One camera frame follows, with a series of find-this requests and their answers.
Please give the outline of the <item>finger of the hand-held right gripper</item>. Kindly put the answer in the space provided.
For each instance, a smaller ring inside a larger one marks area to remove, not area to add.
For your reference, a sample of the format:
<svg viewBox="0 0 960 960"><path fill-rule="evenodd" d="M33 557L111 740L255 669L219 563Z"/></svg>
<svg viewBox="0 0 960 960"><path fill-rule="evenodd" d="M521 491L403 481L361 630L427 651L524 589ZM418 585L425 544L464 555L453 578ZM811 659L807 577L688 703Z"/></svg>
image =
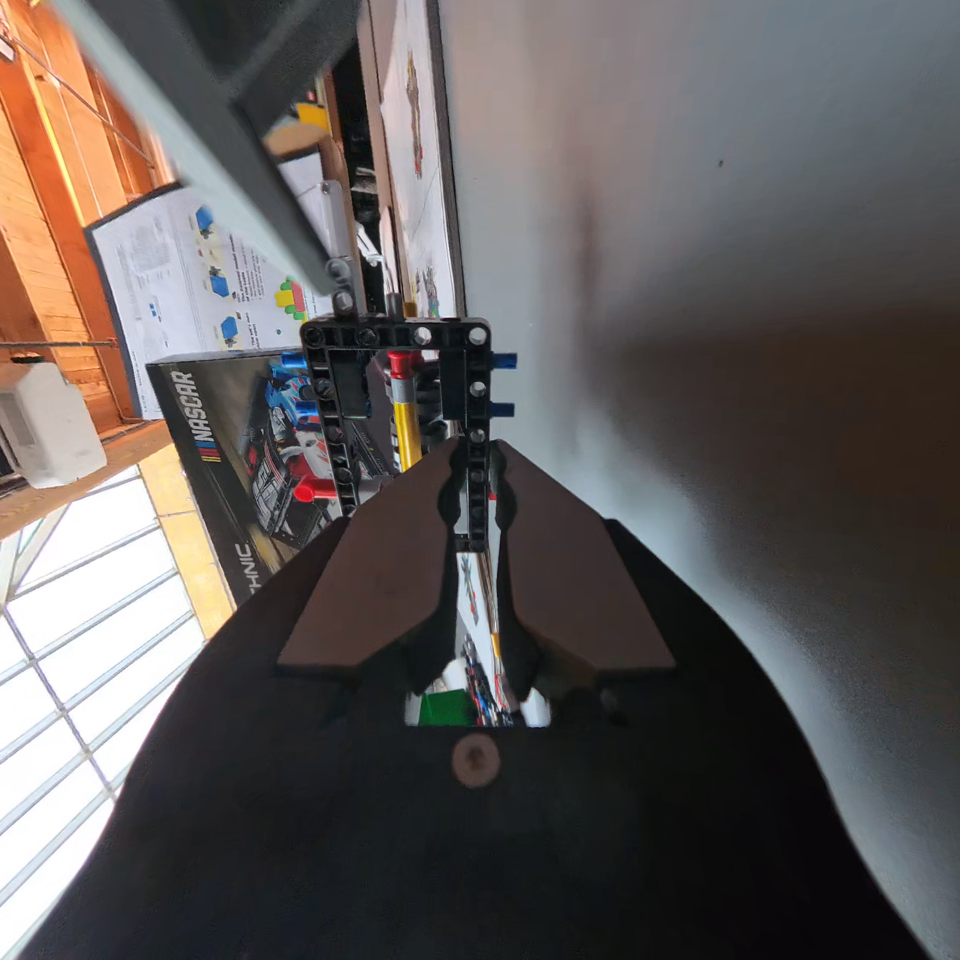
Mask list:
<svg viewBox="0 0 960 960"><path fill-rule="evenodd" d="M356 37L356 1L59 1L54 8L214 214L314 292L330 254L263 144Z"/></svg>

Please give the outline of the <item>white box device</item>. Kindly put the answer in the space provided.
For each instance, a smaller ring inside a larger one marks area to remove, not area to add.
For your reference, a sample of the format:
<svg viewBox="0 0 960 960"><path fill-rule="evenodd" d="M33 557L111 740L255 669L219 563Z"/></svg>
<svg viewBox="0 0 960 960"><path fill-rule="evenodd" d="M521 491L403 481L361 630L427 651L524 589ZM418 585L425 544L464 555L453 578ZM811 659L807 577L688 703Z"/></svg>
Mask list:
<svg viewBox="0 0 960 960"><path fill-rule="evenodd" d="M108 465L80 390L53 363L1 367L1 443L32 488L64 487Z"/></svg>

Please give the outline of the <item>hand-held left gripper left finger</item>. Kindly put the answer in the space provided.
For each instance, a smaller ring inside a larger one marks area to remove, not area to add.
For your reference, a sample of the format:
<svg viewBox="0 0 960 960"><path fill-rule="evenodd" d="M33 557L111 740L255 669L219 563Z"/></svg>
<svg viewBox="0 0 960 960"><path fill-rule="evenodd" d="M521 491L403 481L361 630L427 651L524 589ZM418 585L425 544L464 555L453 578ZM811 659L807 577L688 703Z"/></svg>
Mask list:
<svg viewBox="0 0 960 960"><path fill-rule="evenodd" d="M289 676L395 670L421 694L453 659L461 438L435 447L347 520L282 649Z"/></svg>

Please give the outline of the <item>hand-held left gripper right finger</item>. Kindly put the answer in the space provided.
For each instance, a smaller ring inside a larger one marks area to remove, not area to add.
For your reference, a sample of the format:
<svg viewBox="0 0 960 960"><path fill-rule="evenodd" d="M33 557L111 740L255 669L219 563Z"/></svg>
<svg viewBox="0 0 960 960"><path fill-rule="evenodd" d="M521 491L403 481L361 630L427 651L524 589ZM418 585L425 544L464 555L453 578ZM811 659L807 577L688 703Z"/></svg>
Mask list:
<svg viewBox="0 0 960 960"><path fill-rule="evenodd" d="M493 466L499 639L512 692L561 699L674 670L601 514L504 440Z"/></svg>

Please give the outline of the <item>black frame lego model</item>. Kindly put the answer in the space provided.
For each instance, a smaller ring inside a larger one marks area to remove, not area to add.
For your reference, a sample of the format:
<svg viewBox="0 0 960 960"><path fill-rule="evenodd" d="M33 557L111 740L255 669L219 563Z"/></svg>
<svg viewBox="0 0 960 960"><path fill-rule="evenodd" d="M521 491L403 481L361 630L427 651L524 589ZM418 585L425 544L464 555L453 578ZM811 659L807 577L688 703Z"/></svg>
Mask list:
<svg viewBox="0 0 960 960"><path fill-rule="evenodd" d="M488 549L491 495L491 421L515 414L512 403L491 399L494 371L512 371L517 355L497 353L485 321L476 318L396 318L358 312L354 295L338 289L333 312L306 321L300 331L303 363L314 399L307 412L318 415L332 470L334 496L344 516L360 505L360 464L349 436L371 412L367 376L375 360L385 356L390 398L402 470L423 453L421 413L416 376L433 352L436 374L429 384L438 391L438 419L459 428L462 477L462 530L454 541L460 553Z"/></svg>

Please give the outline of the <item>window with white bars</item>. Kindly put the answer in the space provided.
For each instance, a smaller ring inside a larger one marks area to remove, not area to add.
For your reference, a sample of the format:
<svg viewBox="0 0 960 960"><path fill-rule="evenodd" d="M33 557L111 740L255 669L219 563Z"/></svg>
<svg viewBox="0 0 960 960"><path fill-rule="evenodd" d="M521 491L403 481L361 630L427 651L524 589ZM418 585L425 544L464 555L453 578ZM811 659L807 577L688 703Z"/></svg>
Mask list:
<svg viewBox="0 0 960 960"><path fill-rule="evenodd" d="M2 541L2 958L87 859L204 642L140 467Z"/></svg>

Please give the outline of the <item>white poster with brick pictures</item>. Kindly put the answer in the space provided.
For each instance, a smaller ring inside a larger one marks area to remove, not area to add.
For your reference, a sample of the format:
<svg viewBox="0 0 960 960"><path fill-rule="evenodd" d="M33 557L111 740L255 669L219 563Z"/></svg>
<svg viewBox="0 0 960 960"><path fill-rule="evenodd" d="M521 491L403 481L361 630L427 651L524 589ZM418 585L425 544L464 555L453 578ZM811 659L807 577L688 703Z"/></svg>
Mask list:
<svg viewBox="0 0 960 960"><path fill-rule="evenodd" d="M301 342L331 298L272 264L184 186L156 190L83 230L133 400L162 418L147 368L170 357L267 352Z"/></svg>

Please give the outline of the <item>black lego set box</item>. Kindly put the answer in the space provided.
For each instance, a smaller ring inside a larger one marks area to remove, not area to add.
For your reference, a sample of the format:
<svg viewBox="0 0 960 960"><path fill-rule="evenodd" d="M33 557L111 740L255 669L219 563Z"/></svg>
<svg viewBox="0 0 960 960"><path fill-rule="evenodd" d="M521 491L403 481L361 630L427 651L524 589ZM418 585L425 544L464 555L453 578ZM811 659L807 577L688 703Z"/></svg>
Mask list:
<svg viewBox="0 0 960 960"><path fill-rule="evenodd" d="M173 356L147 371L240 606L341 514L315 382L297 349Z"/></svg>

